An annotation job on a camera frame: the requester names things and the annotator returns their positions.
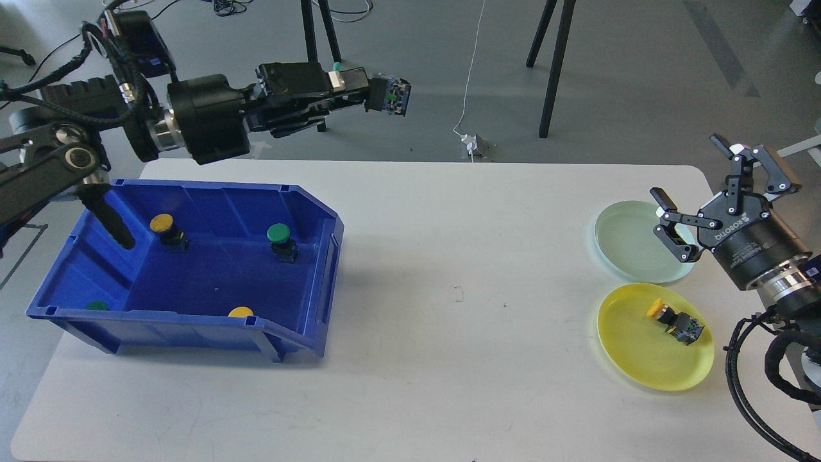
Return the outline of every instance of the tripod leg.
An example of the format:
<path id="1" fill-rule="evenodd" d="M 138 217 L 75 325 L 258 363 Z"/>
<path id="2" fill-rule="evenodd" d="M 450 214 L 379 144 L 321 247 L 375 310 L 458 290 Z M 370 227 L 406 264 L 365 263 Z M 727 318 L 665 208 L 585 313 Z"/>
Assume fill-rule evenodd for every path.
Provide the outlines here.
<path id="1" fill-rule="evenodd" d="M 314 12 L 310 0 L 300 0 L 302 5 L 302 27 L 305 29 L 305 48 L 308 51 L 309 62 L 319 62 L 316 53 L 316 34 L 314 33 Z"/>
<path id="2" fill-rule="evenodd" d="M 342 62 L 342 56 L 339 53 L 339 43 L 337 42 L 337 32 L 333 29 L 331 7 L 328 6 L 328 0 L 318 0 L 318 2 L 319 10 L 322 12 L 322 22 L 325 24 L 325 34 L 328 36 L 328 42 L 331 44 L 333 61 Z"/>
<path id="3" fill-rule="evenodd" d="M 575 6 L 576 0 L 565 0 L 562 8 L 562 19 L 559 21 L 559 34 L 556 38 L 556 50 L 553 51 L 553 64 L 550 65 L 548 92 L 544 96 L 542 122 L 539 124 L 539 138 L 547 138 L 548 130 L 550 130 L 550 118 L 553 116 L 553 104 L 556 102 L 556 90 L 559 87 L 559 76 L 562 74 L 567 36 L 570 35 L 570 22 L 573 19 L 573 7 Z"/>
<path id="4" fill-rule="evenodd" d="M 542 48 L 544 33 L 548 31 L 550 18 L 553 17 L 553 10 L 556 9 L 556 3 L 558 3 L 558 0 L 547 0 L 547 2 L 544 3 L 542 19 L 539 20 L 539 28 L 536 29 L 536 36 L 533 38 L 533 44 L 530 46 L 530 53 L 527 55 L 527 67 L 533 67 L 536 63 L 536 56 L 539 55 L 539 49 Z"/>

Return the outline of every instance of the yellow button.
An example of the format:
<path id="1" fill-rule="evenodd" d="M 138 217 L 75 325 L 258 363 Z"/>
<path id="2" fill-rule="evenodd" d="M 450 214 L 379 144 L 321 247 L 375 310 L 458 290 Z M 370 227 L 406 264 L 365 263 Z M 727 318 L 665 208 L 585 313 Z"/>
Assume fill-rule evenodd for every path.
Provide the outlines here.
<path id="1" fill-rule="evenodd" d="M 254 312 L 251 311 L 248 307 L 236 307 L 228 313 L 229 317 L 246 317 L 246 316 L 253 316 Z"/>
<path id="2" fill-rule="evenodd" d="M 657 298 L 652 305 L 650 305 L 650 309 L 647 310 L 647 317 L 658 318 L 658 315 L 664 309 L 664 300 L 661 298 Z"/>
<path id="3" fill-rule="evenodd" d="M 169 214 L 159 214 L 151 219 L 149 227 L 155 233 L 165 233 L 174 225 L 174 218 Z"/>

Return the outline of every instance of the white table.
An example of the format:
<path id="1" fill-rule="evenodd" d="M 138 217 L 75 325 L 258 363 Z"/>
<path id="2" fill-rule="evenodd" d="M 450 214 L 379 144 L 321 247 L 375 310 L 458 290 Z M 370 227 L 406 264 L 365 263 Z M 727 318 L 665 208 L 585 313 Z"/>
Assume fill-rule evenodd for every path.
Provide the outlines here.
<path id="1" fill-rule="evenodd" d="M 299 184 L 345 222 L 325 359 L 135 349 L 64 335 L 12 442 L 21 460 L 784 460 L 727 393 L 731 328 L 761 309 L 705 256 L 669 287 L 706 317 L 713 370 L 662 393 L 626 379 L 595 331 L 627 284 L 592 227 L 615 201 L 665 187 L 712 195 L 683 166 L 185 159 L 143 178 Z M 764 378 L 766 335 L 741 376 L 782 435 L 819 453 L 808 409 Z"/>

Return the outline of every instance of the plastic plate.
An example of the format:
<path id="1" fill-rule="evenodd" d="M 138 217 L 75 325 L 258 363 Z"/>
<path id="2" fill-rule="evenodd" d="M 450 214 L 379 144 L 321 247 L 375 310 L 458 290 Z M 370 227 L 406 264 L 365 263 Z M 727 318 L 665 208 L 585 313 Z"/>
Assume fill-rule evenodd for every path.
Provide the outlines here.
<path id="1" fill-rule="evenodd" d="M 698 340 L 685 345 L 647 317 L 657 298 L 676 312 L 704 324 Z M 710 372 L 715 357 L 713 335 L 698 310 L 677 293 L 653 284 L 630 284 L 612 291 L 599 309 L 599 339 L 610 359 L 628 377 L 662 391 L 687 390 Z"/>
<path id="2" fill-rule="evenodd" d="M 596 219 L 596 244 L 604 257 L 621 273 L 638 282 L 666 283 L 680 279 L 693 268 L 681 263 L 656 238 L 658 225 L 654 204 L 623 201 L 604 209 Z M 679 235 L 694 243 L 686 226 L 677 226 Z"/>

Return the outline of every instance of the green button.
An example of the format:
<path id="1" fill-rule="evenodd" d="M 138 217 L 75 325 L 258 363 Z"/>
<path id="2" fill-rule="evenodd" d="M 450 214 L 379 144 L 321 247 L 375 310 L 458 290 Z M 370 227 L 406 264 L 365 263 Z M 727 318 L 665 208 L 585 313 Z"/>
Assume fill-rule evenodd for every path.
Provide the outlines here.
<path id="1" fill-rule="evenodd" d="M 108 311 L 108 305 L 105 302 L 91 302 L 88 305 L 85 305 L 85 309 L 106 312 Z"/>
<path id="2" fill-rule="evenodd" d="M 268 240 L 275 244 L 284 244 L 291 238 L 291 230 L 287 224 L 277 223 L 268 228 Z"/>

